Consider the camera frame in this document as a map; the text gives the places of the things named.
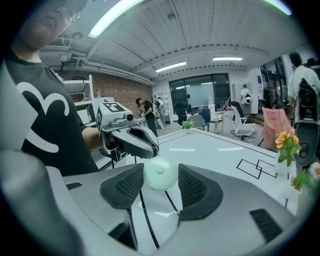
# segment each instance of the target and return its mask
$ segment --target floor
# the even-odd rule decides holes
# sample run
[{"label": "floor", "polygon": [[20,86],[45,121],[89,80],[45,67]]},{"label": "floor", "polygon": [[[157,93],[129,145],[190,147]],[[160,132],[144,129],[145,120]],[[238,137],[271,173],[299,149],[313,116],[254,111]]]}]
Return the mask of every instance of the floor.
[{"label": "floor", "polygon": [[[222,132],[222,123],[221,122],[218,124],[218,128],[216,131],[215,131],[215,124],[212,122],[209,126],[209,132],[214,133],[214,134],[219,134],[219,135],[233,139],[233,138],[235,138],[235,135],[231,133],[231,130],[233,130],[232,129],[233,123],[234,122],[232,121],[231,117],[225,117],[224,123],[223,123],[223,132]],[[163,136],[166,134],[170,134],[170,133],[179,131],[181,129],[182,128],[180,128],[179,124],[177,122],[174,122],[172,125],[170,123],[167,123],[164,130],[158,129],[157,132],[158,132],[158,136]],[[256,131],[253,132],[253,134],[250,137],[246,138],[246,140],[244,142],[249,143],[254,146],[259,145],[259,143],[263,139],[262,138],[263,127],[256,124],[255,130]],[[264,141],[261,143],[260,147],[263,149],[268,149],[268,147],[264,144]]]}]

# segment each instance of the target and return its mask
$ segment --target white wall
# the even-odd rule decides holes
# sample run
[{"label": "white wall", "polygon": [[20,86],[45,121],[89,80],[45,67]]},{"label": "white wall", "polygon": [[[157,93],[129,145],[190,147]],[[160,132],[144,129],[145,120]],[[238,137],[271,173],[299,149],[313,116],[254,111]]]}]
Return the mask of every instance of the white wall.
[{"label": "white wall", "polygon": [[[307,63],[308,59],[310,58],[314,58],[316,61],[319,59],[319,56],[317,55],[315,49],[310,44],[299,47],[292,52],[297,52],[300,54],[303,64]],[[294,72],[289,54],[290,52],[281,56],[287,85],[289,84],[290,76]]]},{"label": "white wall", "polygon": [[250,71],[230,71],[229,72],[229,83],[230,83],[230,92],[231,92],[231,99],[233,100],[233,93],[232,93],[232,84],[242,84],[242,83],[251,83],[252,87],[250,88],[253,94],[257,94],[259,99],[263,98],[263,92],[259,91],[259,84],[258,84],[258,76],[261,77],[261,70],[260,68],[254,68]]}]

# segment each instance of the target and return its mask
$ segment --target black mesh pad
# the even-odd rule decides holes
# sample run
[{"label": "black mesh pad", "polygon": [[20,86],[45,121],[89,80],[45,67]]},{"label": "black mesh pad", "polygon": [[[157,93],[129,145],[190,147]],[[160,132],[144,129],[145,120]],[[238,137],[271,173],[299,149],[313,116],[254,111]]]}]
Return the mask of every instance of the black mesh pad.
[{"label": "black mesh pad", "polygon": [[113,208],[129,210],[143,184],[144,164],[138,163],[104,181],[100,186],[100,194]]},{"label": "black mesh pad", "polygon": [[183,206],[180,221],[204,219],[218,208],[223,199],[223,191],[218,183],[181,163],[178,186]]},{"label": "black mesh pad", "polygon": [[267,243],[281,234],[281,228],[265,209],[252,210],[249,213]]}]

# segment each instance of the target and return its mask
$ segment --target black t-shirt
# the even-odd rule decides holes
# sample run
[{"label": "black t-shirt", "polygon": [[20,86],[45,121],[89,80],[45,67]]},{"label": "black t-shirt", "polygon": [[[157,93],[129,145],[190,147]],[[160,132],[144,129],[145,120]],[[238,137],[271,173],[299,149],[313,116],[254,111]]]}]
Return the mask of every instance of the black t-shirt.
[{"label": "black t-shirt", "polygon": [[5,62],[18,91],[38,113],[22,151],[45,166],[56,167],[62,176],[98,171],[82,136],[86,126],[58,76],[42,63],[26,62],[12,51]]},{"label": "black t-shirt", "polygon": [[[153,107],[153,106],[152,106],[152,103],[151,103],[150,100],[148,100],[148,99],[145,99],[143,106],[144,106],[145,112],[147,112],[148,109],[150,109],[150,108],[152,109],[152,107]],[[154,113],[152,113],[152,112],[150,112],[149,114],[146,114],[146,115],[145,115],[145,119],[146,119],[146,120],[152,119],[152,118],[155,118],[155,115],[154,115]]]}]

